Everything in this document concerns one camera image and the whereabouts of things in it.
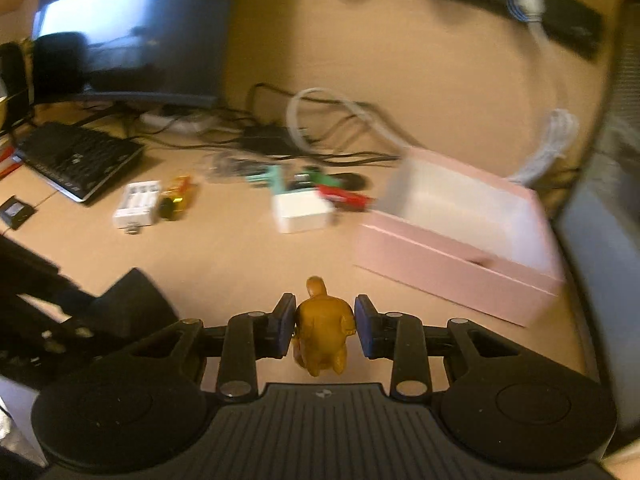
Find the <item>black keyboard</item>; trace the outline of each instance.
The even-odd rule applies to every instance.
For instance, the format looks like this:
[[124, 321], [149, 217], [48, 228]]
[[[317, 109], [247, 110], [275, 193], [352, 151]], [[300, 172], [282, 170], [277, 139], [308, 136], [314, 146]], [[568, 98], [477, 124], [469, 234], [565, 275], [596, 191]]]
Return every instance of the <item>black keyboard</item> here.
[[144, 146], [104, 132], [46, 123], [20, 142], [15, 156], [60, 192], [88, 202], [142, 157]]

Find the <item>pink box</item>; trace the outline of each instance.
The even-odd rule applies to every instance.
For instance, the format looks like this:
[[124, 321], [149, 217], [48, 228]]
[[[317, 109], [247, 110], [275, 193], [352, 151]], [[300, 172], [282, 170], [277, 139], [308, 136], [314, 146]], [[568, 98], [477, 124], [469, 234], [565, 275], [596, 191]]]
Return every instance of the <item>pink box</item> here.
[[564, 281], [535, 192], [418, 148], [367, 213], [355, 263], [522, 326]]

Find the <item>red marker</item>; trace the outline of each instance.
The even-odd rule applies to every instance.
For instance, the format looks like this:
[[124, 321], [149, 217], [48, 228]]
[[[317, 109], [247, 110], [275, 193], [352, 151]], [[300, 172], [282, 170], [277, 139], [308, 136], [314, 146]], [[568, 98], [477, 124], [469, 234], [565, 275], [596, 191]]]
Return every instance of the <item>red marker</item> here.
[[344, 206], [345, 208], [356, 211], [367, 210], [369, 205], [373, 202], [373, 199], [369, 196], [345, 191], [339, 187], [323, 186], [322, 184], [319, 184], [316, 188], [323, 198], [333, 202], [335, 205]]

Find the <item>white cable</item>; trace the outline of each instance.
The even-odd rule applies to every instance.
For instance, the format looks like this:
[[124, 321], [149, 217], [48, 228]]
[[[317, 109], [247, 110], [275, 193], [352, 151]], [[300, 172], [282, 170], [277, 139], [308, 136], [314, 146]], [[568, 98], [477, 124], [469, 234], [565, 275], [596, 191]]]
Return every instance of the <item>white cable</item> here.
[[556, 85], [558, 108], [549, 115], [539, 149], [527, 159], [522, 168], [508, 179], [522, 186], [532, 186], [548, 171], [556, 158], [564, 156], [564, 151], [571, 145], [578, 133], [579, 124], [578, 119], [565, 109], [568, 93], [564, 79], [562, 79], [558, 59], [542, 26], [542, 14], [545, 10], [544, 0], [510, 0], [508, 6], [516, 19], [526, 21], [533, 39], [545, 57], [549, 73]]
[[303, 152], [316, 154], [319, 153], [308, 142], [306, 142], [306, 139], [300, 131], [300, 127], [298, 126], [298, 108], [300, 107], [300, 102], [309, 94], [315, 94], [317, 92], [328, 94], [333, 99], [340, 101], [351, 113], [358, 116], [365, 123], [369, 124], [381, 137], [385, 138], [389, 142], [396, 144], [402, 149], [410, 147], [410, 144], [408, 144], [405, 140], [398, 137], [384, 124], [381, 124], [379, 121], [377, 121], [364, 108], [346, 98], [344, 95], [338, 94], [338, 92], [330, 90], [329, 88], [307, 88], [306, 90], [300, 91], [296, 95], [294, 95], [290, 99], [289, 105], [287, 106], [287, 129], [289, 130], [289, 135], [291, 135], [291, 139], [293, 140], [293, 142], [295, 142], [296, 146], [299, 147]]

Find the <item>orange figurine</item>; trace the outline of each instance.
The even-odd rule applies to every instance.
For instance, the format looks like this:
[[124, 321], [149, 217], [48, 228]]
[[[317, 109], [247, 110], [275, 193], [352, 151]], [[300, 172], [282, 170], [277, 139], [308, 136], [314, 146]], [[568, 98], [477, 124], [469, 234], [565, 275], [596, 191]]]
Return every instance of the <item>orange figurine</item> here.
[[329, 296], [318, 276], [306, 280], [306, 290], [309, 299], [296, 311], [294, 358], [313, 377], [329, 368], [341, 374], [347, 364], [346, 340], [356, 333], [353, 311], [346, 301]]

